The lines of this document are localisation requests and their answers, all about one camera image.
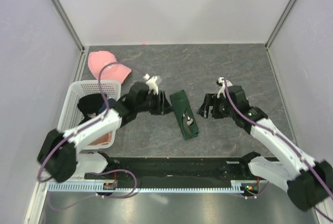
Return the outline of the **silver spoon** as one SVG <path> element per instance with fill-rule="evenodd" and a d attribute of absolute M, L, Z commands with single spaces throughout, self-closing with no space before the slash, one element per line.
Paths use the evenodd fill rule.
<path fill-rule="evenodd" d="M 187 113 L 183 114 L 183 125 L 184 126 L 193 126 L 195 124 L 195 120 L 191 118 Z"/>

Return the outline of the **dark green cloth napkin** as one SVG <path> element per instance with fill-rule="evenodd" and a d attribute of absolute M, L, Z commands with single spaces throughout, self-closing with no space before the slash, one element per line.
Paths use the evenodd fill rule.
<path fill-rule="evenodd" d="M 199 134 L 199 129 L 185 91 L 179 90 L 170 95 L 170 101 L 183 138 L 189 140 Z"/>

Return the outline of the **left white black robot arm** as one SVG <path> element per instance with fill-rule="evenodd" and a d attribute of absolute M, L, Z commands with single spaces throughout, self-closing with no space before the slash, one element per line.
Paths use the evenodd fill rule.
<path fill-rule="evenodd" d="M 95 174 L 103 179 L 112 177 L 114 166 L 101 154 L 82 154 L 81 151 L 98 138 L 115 131 L 136 119 L 140 112 L 152 115 L 165 115 L 172 111 L 165 92 L 156 86 L 136 82 L 129 92 L 117 102 L 109 104 L 95 118 L 63 133 L 51 130 L 37 156 L 40 170 L 37 178 L 45 170 L 51 179 L 65 182 L 73 175 Z"/>

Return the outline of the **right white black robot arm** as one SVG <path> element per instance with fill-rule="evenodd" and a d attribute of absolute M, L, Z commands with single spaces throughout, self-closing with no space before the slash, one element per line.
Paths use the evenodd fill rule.
<path fill-rule="evenodd" d="M 332 166 L 317 161 L 289 140 L 259 107 L 251 106 L 243 88 L 230 82 L 219 84 L 215 94 L 206 94 L 197 113 L 204 118 L 230 117 L 279 160 L 275 164 L 252 152 L 238 166 L 244 179 L 261 177 L 285 191 L 292 203 L 307 211 L 332 197 Z"/>

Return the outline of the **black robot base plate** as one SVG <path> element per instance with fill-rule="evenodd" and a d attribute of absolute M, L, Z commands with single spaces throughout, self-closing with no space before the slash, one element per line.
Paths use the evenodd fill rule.
<path fill-rule="evenodd" d="M 176 176 L 214 177 L 222 180 L 257 180 L 245 164 L 245 157 L 109 157 L 98 152 L 107 161 L 105 172 L 113 169 L 131 171 L 137 179 Z"/>

